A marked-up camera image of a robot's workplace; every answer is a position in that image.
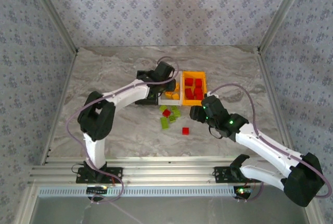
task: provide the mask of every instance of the lime green block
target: lime green block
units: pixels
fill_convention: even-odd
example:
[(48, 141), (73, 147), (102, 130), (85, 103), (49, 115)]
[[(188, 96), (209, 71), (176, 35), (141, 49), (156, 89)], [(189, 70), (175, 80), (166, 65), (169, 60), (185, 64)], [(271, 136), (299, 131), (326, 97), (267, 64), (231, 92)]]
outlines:
[(173, 115), (175, 117), (180, 117), (181, 116), (181, 112), (179, 110), (175, 110), (175, 111), (173, 111)]
[(162, 105), (162, 106), (160, 107), (160, 111), (161, 111), (161, 112), (164, 112), (166, 109), (168, 109), (168, 107), (166, 107), (165, 105)]
[(161, 125), (162, 129), (168, 129), (169, 128), (169, 123), (167, 117), (161, 117)]
[(171, 106), (171, 111), (175, 111), (175, 110), (178, 110), (178, 107), (177, 106)]
[(169, 116), (169, 121), (170, 121), (171, 123), (176, 122), (176, 117), (175, 117), (175, 116)]

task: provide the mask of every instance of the small cube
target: small cube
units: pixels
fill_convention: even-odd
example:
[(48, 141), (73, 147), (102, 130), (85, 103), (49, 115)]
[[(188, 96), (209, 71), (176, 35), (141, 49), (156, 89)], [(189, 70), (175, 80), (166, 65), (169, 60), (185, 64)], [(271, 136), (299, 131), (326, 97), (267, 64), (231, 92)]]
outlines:
[(185, 96), (188, 100), (194, 100), (194, 95), (192, 93), (191, 88), (185, 89)]
[(173, 116), (169, 116), (169, 121), (170, 121), (170, 123), (176, 122), (176, 117), (174, 115)]
[(198, 94), (203, 94), (203, 91), (202, 91), (201, 88), (195, 88), (195, 89), (194, 89), (194, 95), (196, 96), (196, 95), (198, 95)]
[(171, 106), (171, 111), (174, 112), (175, 110), (178, 110), (177, 106)]
[(181, 116), (181, 112), (177, 109), (173, 112), (173, 115), (178, 118)]
[(162, 105), (162, 106), (160, 107), (160, 111), (161, 111), (161, 112), (164, 112), (166, 109), (168, 109), (168, 107), (166, 107), (165, 105)]
[(161, 117), (161, 125), (162, 125), (162, 129), (169, 128), (169, 123), (168, 123), (167, 117)]
[(183, 128), (183, 135), (189, 135), (189, 128)]
[(171, 111), (166, 109), (165, 111), (163, 111), (162, 115), (165, 117), (169, 117), (169, 115), (171, 115)]
[(201, 87), (202, 87), (202, 80), (196, 79), (196, 88), (201, 88)]
[(176, 88), (175, 88), (175, 92), (179, 91), (179, 82), (176, 82)]
[(196, 99), (202, 101), (203, 100), (203, 94), (196, 94)]
[(185, 86), (192, 86), (193, 78), (185, 78)]
[(173, 95), (172, 95), (172, 99), (174, 99), (174, 100), (179, 100), (179, 95), (178, 95), (178, 94), (173, 94)]
[(172, 99), (172, 92), (165, 92), (165, 96), (169, 99)]

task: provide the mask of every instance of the orange block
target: orange block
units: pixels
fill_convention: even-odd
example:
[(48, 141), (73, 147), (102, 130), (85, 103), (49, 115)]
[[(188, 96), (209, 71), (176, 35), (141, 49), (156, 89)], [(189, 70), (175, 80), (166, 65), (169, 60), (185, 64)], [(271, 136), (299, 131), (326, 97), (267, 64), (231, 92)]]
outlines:
[(179, 91), (179, 88), (180, 88), (180, 86), (179, 86), (179, 82), (176, 82), (175, 92), (178, 92), (178, 91)]
[(179, 100), (179, 95), (178, 94), (173, 94), (172, 95), (172, 99), (174, 99), (174, 100)]
[(166, 96), (167, 98), (171, 99), (171, 98), (172, 98), (172, 92), (166, 92), (166, 93), (165, 93), (165, 96)]

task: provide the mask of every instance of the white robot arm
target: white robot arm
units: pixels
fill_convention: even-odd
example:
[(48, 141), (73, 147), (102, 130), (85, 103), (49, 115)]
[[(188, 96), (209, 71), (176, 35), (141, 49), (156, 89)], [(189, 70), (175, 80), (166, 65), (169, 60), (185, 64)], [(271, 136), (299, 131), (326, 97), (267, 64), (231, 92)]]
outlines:
[[(93, 104), (83, 110), (78, 117), (87, 152), (93, 163), (93, 166), (88, 164), (91, 168), (96, 167), (102, 170), (106, 167), (105, 138), (112, 129), (114, 114), (133, 102), (147, 98), (151, 93), (174, 91), (175, 80), (160, 85), (149, 85), (149, 82), (165, 81), (172, 72), (174, 69), (170, 65), (161, 62), (154, 71), (148, 71), (123, 88), (104, 94), (92, 92), (89, 95), (85, 104), (101, 97), (115, 95)], [(246, 155), (238, 156), (230, 165), (231, 174), (236, 180), (256, 179), (273, 185), (284, 191), (293, 202), (300, 206), (307, 206), (324, 185), (322, 179), (312, 170), (290, 158), (292, 155), (303, 160), (322, 173), (317, 157), (311, 153), (304, 156), (259, 132), (259, 136), (266, 140), (266, 143), (263, 142), (247, 119), (238, 114), (229, 114), (214, 95), (206, 96), (201, 104), (202, 106), (191, 107), (191, 119), (207, 123), (209, 130), (214, 128), (220, 133), (220, 138), (230, 138), (255, 151), (269, 162), (269, 164), (261, 163)], [(272, 146), (286, 151), (289, 156), (278, 152)]]
[(255, 151), (270, 163), (261, 163), (247, 155), (240, 155), (230, 165), (233, 178), (239, 181), (244, 178), (256, 179), (273, 185), (303, 207), (322, 188), (323, 180), (304, 165), (306, 163), (322, 173), (316, 156), (311, 153), (302, 155), (260, 131), (256, 133), (253, 124), (239, 114), (229, 114), (214, 95), (206, 96), (201, 104), (202, 106), (191, 107), (192, 120), (207, 123), (209, 131), (214, 128), (221, 135), (220, 138), (230, 138)]

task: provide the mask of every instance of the metal corner post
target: metal corner post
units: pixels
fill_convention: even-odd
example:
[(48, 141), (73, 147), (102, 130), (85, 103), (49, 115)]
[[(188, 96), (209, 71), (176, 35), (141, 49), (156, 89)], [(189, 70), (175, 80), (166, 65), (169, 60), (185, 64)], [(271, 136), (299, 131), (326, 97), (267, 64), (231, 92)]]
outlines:
[[(293, 142), (286, 124), (286, 121), (283, 117), (280, 105), (278, 103), (277, 94), (274, 89), (272, 78), (268, 72), (268, 68), (265, 60), (262, 55), (259, 54), (259, 66), (263, 74), (263, 80), (267, 89), (268, 99), (271, 102), (273, 108), (273, 114), (278, 126), (280, 136), (283, 143), (293, 149)], [(325, 219), (323, 213), (320, 210), (319, 203), (317, 199), (313, 199), (308, 207), (305, 208), (306, 215), (309, 220), (309, 224), (325, 224)]]
[(42, 158), (41, 158), (41, 162), (40, 162), (41, 165), (44, 165), (46, 163), (46, 159), (48, 157), (49, 146), (51, 144), (51, 141), (53, 140), (54, 133), (55, 133), (55, 130), (56, 130), (56, 125), (57, 125), (57, 122), (59, 120), (63, 104), (65, 102), (65, 95), (66, 95), (66, 91), (67, 91), (67, 87), (68, 87), (68, 84), (69, 84), (70, 77), (72, 75), (72, 71), (73, 71), (76, 56), (77, 56), (77, 53), (74, 54), (72, 62), (69, 66), (69, 70), (68, 70), (68, 73), (67, 73), (65, 84), (63, 85), (63, 88), (62, 88), (62, 93), (61, 93), (61, 96), (60, 96), (60, 101), (59, 101), (59, 104), (58, 104), (58, 107), (57, 107), (57, 111), (56, 111), (56, 114), (54, 116), (52, 126), (51, 126), (51, 129), (50, 129), (50, 133), (48, 135), (48, 138), (47, 138), (47, 141), (46, 141), (46, 144), (45, 144), (45, 148), (44, 148), (44, 151), (43, 151), (43, 155), (42, 155)]
[(290, 7), (293, 5), (295, 0), (282, 0), (280, 3), (279, 8), (277, 9), (268, 29), (266, 30), (266, 33), (261, 40), (260, 46), (259, 46), (259, 53), (263, 54), (267, 50), (269, 44), (273, 40), (276, 32), (280, 28), (283, 20), (285, 19)]
[(69, 49), (71, 53), (76, 53), (76, 47), (72, 38), (70, 37), (65, 25), (62, 23), (61, 18), (59, 17), (54, 5), (52, 4), (51, 0), (40, 0), (44, 9), (50, 16), (54, 26), (58, 30), (59, 34), (61, 35), (65, 45)]

